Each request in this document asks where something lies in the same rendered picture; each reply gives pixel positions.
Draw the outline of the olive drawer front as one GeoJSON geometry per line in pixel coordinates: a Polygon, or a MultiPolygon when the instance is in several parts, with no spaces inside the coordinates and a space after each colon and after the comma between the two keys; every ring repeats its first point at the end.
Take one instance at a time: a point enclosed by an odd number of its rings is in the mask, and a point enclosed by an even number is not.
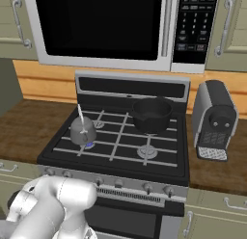
{"type": "Polygon", "coordinates": [[[186,204],[190,208],[247,216],[247,197],[190,188],[186,204]]]}
{"type": "Polygon", "coordinates": [[[4,159],[0,159],[0,162],[4,163],[6,169],[10,169],[14,164],[18,165],[18,169],[12,173],[0,172],[0,195],[9,197],[12,192],[40,176],[37,165],[4,159]]]}

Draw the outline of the grey kettle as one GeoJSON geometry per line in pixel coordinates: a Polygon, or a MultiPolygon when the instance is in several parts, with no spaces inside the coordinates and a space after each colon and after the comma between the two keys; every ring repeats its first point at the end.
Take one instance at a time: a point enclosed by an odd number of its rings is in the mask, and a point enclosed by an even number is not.
{"type": "Polygon", "coordinates": [[[96,139],[96,129],[93,121],[83,115],[80,105],[77,109],[79,116],[70,126],[70,139],[74,144],[84,146],[96,139]]]}

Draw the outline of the black saucepan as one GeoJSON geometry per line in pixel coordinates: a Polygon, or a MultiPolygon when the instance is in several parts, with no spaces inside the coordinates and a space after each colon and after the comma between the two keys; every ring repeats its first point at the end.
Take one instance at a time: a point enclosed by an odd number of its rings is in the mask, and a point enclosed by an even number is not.
{"type": "Polygon", "coordinates": [[[173,101],[161,96],[135,102],[129,114],[135,127],[145,134],[158,134],[168,128],[173,113],[173,101]]]}

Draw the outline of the black oven door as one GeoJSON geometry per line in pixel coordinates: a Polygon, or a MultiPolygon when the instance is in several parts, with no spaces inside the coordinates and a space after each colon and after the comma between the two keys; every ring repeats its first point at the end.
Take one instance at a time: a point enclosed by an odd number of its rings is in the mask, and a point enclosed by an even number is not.
{"type": "Polygon", "coordinates": [[[98,198],[85,217],[97,239],[178,239],[184,204],[168,200],[158,207],[98,198]]]}

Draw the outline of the silver microwave oven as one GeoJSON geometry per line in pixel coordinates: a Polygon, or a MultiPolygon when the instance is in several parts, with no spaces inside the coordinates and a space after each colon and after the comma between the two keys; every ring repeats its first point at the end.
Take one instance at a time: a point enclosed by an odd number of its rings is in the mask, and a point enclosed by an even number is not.
{"type": "Polygon", "coordinates": [[[162,57],[165,0],[25,0],[39,62],[202,73],[218,0],[172,0],[162,57]]]}

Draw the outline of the silver and black coffee machine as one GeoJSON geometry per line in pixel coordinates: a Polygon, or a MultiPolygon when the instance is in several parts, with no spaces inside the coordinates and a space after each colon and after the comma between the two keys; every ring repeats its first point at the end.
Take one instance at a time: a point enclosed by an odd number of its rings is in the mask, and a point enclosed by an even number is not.
{"type": "Polygon", "coordinates": [[[238,117],[222,81],[207,80],[199,85],[192,113],[193,145],[199,159],[228,161],[227,148],[238,117]]]}

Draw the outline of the black and silver stove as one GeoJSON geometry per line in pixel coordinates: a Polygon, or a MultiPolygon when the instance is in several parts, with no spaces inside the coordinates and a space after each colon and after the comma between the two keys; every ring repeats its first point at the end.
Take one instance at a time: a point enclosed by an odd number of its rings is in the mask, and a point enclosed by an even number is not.
{"type": "Polygon", "coordinates": [[[185,111],[190,81],[186,77],[78,70],[75,73],[77,101],[96,129],[96,139],[84,146],[70,139],[70,126],[79,116],[75,108],[38,157],[41,173],[70,171],[73,178],[104,183],[97,198],[115,199],[161,207],[166,201],[185,204],[189,165],[185,111]],[[147,135],[138,131],[129,114],[134,102],[153,97],[173,101],[168,128],[147,135]],[[123,181],[122,188],[115,180],[123,181]],[[149,182],[148,195],[143,184],[149,182]],[[166,185],[175,194],[164,193],[166,185]]]}

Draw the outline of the olive base cupboard door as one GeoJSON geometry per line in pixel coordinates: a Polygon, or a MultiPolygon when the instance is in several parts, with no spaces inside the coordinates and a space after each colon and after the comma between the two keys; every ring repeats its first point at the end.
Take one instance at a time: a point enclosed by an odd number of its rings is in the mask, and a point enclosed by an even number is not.
{"type": "Polygon", "coordinates": [[[178,239],[247,239],[247,216],[186,207],[178,231],[178,239]],[[183,230],[187,227],[188,211],[193,212],[193,218],[189,234],[184,238],[183,230]]]}

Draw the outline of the olive wall cupboard door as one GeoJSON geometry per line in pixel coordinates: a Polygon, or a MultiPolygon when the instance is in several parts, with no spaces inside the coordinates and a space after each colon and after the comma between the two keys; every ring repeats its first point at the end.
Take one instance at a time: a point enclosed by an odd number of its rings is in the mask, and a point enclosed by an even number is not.
{"type": "Polygon", "coordinates": [[[38,58],[34,43],[25,0],[17,8],[23,36],[32,42],[32,48],[26,48],[20,40],[14,21],[13,0],[0,0],[0,58],[36,60],[38,58]]]}
{"type": "Polygon", "coordinates": [[[247,72],[247,0],[234,0],[224,52],[219,58],[214,56],[214,49],[220,44],[228,12],[224,3],[225,0],[217,1],[206,69],[247,72]]]}

